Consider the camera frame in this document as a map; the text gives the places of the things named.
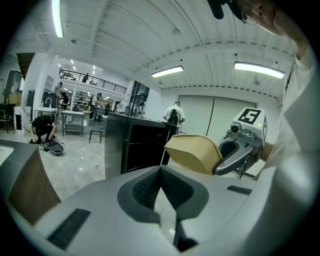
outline ceiling light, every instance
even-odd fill
[[[285,72],[275,69],[269,66],[263,66],[259,64],[254,64],[254,63],[249,63],[249,62],[240,62],[240,61],[235,61],[234,62],[234,68],[236,70],[246,70],[246,71],[253,71],[253,72],[258,72],[261,74],[266,74],[275,78],[284,78],[286,75]]]
[[[64,32],[61,20],[61,0],[51,0],[51,10],[56,36],[58,38],[63,38]]]
[[[167,68],[165,70],[158,71],[156,73],[151,74],[151,76],[153,76],[154,78],[157,78],[157,77],[161,77],[164,75],[177,73],[181,71],[184,71],[184,68],[180,65],[180,66],[174,66],[174,67]]]

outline black backpack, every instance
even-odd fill
[[[179,113],[174,108],[170,112],[170,115],[169,115],[169,118],[168,118],[168,123],[171,123],[171,124],[174,124],[175,126],[177,126],[179,121],[180,121]]]

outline workbench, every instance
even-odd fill
[[[72,121],[67,121],[68,117],[72,117]],[[80,136],[84,133],[84,117],[85,113],[70,110],[62,111],[62,136],[66,132],[80,132]],[[81,118],[80,122],[74,121],[74,118]]]

